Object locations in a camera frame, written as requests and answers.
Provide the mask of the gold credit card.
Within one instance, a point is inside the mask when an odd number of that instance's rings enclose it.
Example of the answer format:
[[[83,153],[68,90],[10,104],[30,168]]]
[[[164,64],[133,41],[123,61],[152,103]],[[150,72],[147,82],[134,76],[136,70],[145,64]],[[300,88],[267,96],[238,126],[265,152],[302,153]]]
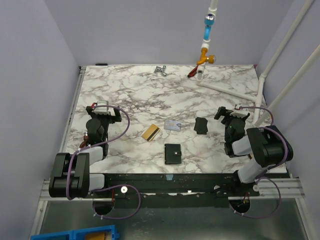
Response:
[[[155,124],[151,124],[150,127],[142,134],[142,138],[146,141],[152,141],[155,136],[160,132],[160,128]]]

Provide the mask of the silver grey credit card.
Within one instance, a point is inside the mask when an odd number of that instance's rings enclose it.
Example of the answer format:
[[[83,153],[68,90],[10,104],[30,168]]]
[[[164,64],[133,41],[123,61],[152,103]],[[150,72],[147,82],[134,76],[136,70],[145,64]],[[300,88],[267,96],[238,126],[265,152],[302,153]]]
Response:
[[[165,120],[164,121],[164,129],[168,131],[181,131],[182,123],[177,120]]]

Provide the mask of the black leather card holder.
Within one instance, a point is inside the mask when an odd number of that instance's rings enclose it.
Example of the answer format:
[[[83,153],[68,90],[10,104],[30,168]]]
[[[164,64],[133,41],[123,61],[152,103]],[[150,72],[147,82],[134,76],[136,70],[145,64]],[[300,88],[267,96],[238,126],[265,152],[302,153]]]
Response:
[[[164,145],[164,162],[166,165],[178,165],[182,163],[180,144],[166,143]]]

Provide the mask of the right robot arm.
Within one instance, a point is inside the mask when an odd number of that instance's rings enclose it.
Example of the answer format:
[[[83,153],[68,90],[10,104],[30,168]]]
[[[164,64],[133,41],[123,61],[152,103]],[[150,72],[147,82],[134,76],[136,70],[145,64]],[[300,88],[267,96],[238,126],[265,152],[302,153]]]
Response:
[[[268,112],[271,124],[245,129],[246,120],[250,116],[248,109]],[[274,116],[267,108],[237,105],[234,110],[230,110],[220,106],[214,119],[219,120],[220,117],[223,117],[221,123],[225,126],[226,155],[230,158],[251,155],[250,161],[232,174],[228,187],[234,195],[243,195],[255,180],[259,180],[269,170],[292,160],[293,148],[274,125]]]

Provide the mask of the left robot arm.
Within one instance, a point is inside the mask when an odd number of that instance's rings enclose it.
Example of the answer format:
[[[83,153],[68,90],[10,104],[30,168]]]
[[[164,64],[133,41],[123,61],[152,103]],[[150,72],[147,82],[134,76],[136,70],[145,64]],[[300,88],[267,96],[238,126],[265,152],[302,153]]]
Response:
[[[114,115],[109,111],[109,103],[100,100],[86,107],[90,119],[86,122],[86,133],[75,155],[59,152],[55,156],[48,187],[52,198],[84,198],[90,191],[104,198],[110,194],[111,185],[102,174],[90,174],[90,165],[103,160],[108,155],[109,125],[121,122],[119,109]]]

